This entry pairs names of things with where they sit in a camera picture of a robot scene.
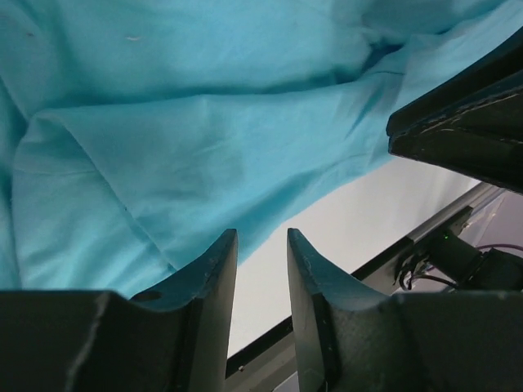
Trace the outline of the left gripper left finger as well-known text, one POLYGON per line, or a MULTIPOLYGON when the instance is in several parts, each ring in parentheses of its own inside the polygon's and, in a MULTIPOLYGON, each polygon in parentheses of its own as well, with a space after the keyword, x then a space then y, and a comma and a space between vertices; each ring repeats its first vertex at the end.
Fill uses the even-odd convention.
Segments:
POLYGON ((132 298, 112 291, 4 291, 4 391, 221 391, 238 238, 225 231, 132 298))

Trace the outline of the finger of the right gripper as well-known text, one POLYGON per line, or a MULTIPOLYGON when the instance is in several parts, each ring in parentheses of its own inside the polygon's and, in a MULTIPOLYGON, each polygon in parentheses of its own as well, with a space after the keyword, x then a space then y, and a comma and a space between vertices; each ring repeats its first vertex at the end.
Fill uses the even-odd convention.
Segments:
POLYGON ((522 32, 390 116, 391 154, 522 190, 522 32))

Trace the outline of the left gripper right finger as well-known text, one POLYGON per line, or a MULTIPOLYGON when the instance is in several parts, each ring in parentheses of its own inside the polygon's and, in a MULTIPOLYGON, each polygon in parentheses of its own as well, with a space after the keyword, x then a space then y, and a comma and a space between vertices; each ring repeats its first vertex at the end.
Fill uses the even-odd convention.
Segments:
POLYGON ((302 391, 519 391, 522 296, 377 292, 288 231, 302 391))

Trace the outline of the light blue t-shirt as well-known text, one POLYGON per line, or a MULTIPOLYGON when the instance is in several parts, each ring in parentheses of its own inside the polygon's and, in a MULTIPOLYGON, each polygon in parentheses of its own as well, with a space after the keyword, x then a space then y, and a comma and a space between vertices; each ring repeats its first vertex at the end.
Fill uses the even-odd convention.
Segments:
POLYGON ((1 286, 132 296, 387 163, 519 1, 4 1, 1 286))

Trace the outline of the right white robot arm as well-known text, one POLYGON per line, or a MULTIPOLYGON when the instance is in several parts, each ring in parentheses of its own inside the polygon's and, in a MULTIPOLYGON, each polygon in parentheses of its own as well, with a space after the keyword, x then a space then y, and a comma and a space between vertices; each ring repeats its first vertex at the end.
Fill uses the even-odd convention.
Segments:
MULTIPOLYGON (((522 32, 390 116, 391 154, 449 169, 516 193, 522 191, 522 32)), ((422 241, 397 265, 408 288, 428 261, 468 290, 522 289, 522 259, 491 248, 481 252, 448 229, 422 241)))

